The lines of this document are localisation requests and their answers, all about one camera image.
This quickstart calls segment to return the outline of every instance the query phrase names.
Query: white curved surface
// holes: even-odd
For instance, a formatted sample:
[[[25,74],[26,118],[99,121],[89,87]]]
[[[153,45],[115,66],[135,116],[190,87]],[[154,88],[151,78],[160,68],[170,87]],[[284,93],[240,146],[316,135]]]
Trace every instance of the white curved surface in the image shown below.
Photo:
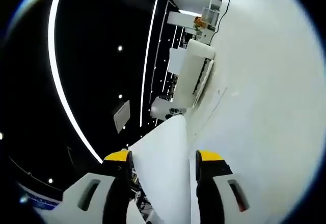
[[[182,108],[192,107],[196,99],[193,91],[205,59],[211,60],[214,57],[215,51],[213,48],[193,39],[189,40],[173,96],[173,103],[176,106]]]
[[[127,224],[146,224],[134,200],[131,200],[128,205]]]
[[[223,0],[224,13],[228,0]],[[221,153],[257,186],[279,222],[307,190],[324,152],[324,58],[295,0],[231,0],[211,46],[215,65],[188,110],[195,149]]]
[[[185,118],[174,116],[132,145],[140,184],[166,224],[190,223],[190,176]]]

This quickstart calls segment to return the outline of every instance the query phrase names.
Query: led strip light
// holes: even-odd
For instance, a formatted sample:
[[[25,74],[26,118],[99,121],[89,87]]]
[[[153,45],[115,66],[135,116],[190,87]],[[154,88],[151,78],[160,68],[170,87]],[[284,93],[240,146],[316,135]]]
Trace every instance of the led strip light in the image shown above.
[[[140,114],[139,127],[142,126],[142,122],[143,122],[144,86],[145,86],[145,75],[146,75],[146,67],[147,67],[148,49],[149,49],[149,43],[150,43],[151,35],[152,35],[152,28],[153,28],[153,22],[154,22],[154,16],[155,16],[155,11],[156,11],[157,1],[158,0],[155,0],[155,4],[154,4],[154,8],[153,8],[153,13],[152,13],[151,24],[149,26],[148,39],[147,39],[146,54],[145,54],[145,63],[144,63],[144,72],[143,72],[143,83],[142,83],[142,94],[141,94],[141,114]]]
[[[163,27],[164,27],[164,21],[165,21],[166,15],[167,15],[167,10],[168,10],[168,5],[169,4],[171,4],[171,5],[173,5],[175,7],[175,5],[170,0],[168,0],[167,4],[165,6],[165,12],[164,12],[163,20],[162,20],[161,31],[160,31],[159,37],[158,37],[159,40],[161,40],[161,35],[162,35],[162,32],[163,32]],[[151,90],[153,88],[154,75],[155,75],[155,67],[156,67],[156,61],[157,61],[157,54],[158,54],[158,50],[159,50],[159,45],[160,45],[160,41],[158,42],[158,46],[157,46],[157,49],[156,49],[156,56],[155,56],[155,62],[154,62],[154,70],[153,70],[152,82],[151,82]],[[151,99],[152,99],[152,94],[149,95],[148,103],[151,102]]]
[[[171,46],[171,48],[173,48],[173,44],[174,44],[174,40],[175,40],[175,34],[177,33],[177,28],[178,28],[178,26],[176,25],[176,26],[175,26],[174,37],[173,37],[173,42],[172,42],[172,46]],[[170,59],[169,59],[169,62],[168,62],[167,71],[166,71],[166,73],[165,73],[165,78],[164,78],[164,83],[163,83],[162,92],[164,91],[165,82],[166,82],[166,80],[167,80],[167,74],[168,74],[169,64],[170,64]]]
[[[181,31],[181,36],[180,36],[180,40],[179,40],[179,46],[178,46],[178,47],[180,47],[181,38],[182,38],[182,34],[183,34],[183,29],[184,29],[184,27],[182,28],[182,31]]]
[[[96,158],[96,160],[99,163],[102,163],[103,160],[95,152],[93,147],[90,145],[90,143],[87,141],[86,137],[84,136],[82,130],[78,126],[77,121],[76,121],[75,117],[73,116],[72,111],[69,107],[69,104],[67,102],[65,93],[63,91],[63,88],[62,88],[62,85],[60,82],[59,71],[58,71],[57,60],[56,60],[56,47],[55,47],[55,23],[56,23],[58,4],[59,4],[59,0],[52,1],[52,5],[51,5],[51,9],[50,9],[50,16],[49,16],[48,32],[47,32],[49,59],[50,59],[52,76],[55,81],[56,90],[59,95],[61,104],[62,104],[73,128],[77,132],[81,141],[85,144],[87,149],[91,152],[91,154]]]

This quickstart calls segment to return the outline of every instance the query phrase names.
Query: dark background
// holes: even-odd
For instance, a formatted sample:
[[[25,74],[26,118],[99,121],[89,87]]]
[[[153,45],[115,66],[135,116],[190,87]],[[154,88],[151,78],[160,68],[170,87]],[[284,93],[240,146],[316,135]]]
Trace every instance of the dark background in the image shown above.
[[[22,0],[0,0],[0,35]],[[299,0],[325,44],[325,0]],[[73,114],[95,151],[104,157],[136,142],[154,128],[149,93],[158,35],[167,0],[159,0],[154,19],[144,92],[143,127],[139,128],[141,82],[148,29],[155,0],[61,0],[56,45],[61,82]],[[72,128],[57,96],[47,54],[47,22],[51,0],[41,0],[17,25],[6,43],[1,63],[1,121],[6,150],[19,181],[53,198],[60,196],[96,161]],[[153,96],[161,93],[173,26],[165,25],[157,59]],[[117,46],[123,51],[118,53]],[[112,110],[130,100],[131,118],[119,135]],[[53,178],[52,186],[47,182]],[[325,161],[320,174],[287,222],[322,221]]]

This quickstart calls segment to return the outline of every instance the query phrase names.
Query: black cable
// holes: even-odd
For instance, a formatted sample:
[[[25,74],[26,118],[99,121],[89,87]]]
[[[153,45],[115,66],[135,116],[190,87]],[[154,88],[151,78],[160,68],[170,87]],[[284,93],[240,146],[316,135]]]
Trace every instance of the black cable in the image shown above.
[[[220,18],[220,21],[219,21],[218,27],[216,28],[216,32],[213,34],[212,38],[210,39],[209,46],[210,46],[210,44],[212,43],[212,40],[213,40],[213,37],[215,36],[215,34],[216,34],[217,32],[219,32],[221,21],[222,21],[224,15],[228,12],[230,2],[231,2],[231,0],[229,0],[228,5],[227,5],[227,7],[226,7],[226,10],[225,10],[224,14],[222,15],[222,17]]]

